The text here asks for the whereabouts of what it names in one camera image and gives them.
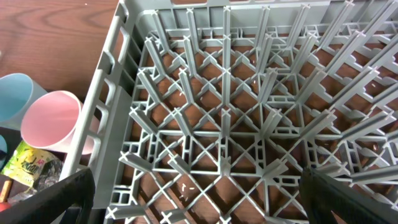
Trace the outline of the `light blue bowl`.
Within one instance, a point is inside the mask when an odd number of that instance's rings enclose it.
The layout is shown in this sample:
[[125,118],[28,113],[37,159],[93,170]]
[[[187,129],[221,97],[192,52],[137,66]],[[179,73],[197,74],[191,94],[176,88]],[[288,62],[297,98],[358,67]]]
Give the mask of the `light blue bowl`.
[[7,143],[3,136],[0,136],[0,169],[4,166],[7,157]]

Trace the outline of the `yellow foil snack wrapper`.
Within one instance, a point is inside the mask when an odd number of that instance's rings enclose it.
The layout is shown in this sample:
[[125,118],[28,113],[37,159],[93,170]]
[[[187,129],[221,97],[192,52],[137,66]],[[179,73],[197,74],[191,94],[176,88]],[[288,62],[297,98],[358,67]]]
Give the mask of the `yellow foil snack wrapper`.
[[15,204],[56,184],[62,167],[63,162],[51,152],[33,148],[21,141],[1,174],[28,186],[28,189],[8,198],[7,201]]

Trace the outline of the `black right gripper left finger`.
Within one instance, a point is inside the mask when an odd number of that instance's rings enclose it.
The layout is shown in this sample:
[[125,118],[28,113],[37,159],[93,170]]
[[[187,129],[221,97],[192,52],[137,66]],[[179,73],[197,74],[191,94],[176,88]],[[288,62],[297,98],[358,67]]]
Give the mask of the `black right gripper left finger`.
[[53,184],[1,212],[1,223],[88,223],[95,196],[90,169]]

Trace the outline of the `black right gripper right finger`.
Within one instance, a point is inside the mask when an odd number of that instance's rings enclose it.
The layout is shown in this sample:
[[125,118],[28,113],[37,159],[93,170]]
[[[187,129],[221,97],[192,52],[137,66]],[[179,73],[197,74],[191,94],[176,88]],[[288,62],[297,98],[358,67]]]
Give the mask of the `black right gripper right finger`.
[[397,211],[361,195],[322,172],[307,167],[299,182],[302,205],[310,223],[397,223]]

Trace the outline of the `orange carrot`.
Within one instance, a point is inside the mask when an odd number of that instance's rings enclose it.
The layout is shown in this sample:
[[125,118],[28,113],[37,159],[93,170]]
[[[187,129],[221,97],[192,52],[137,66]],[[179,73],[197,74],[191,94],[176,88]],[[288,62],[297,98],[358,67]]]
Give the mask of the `orange carrot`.
[[7,202],[1,202],[0,203],[0,212],[7,210],[8,208],[11,208],[12,205]]

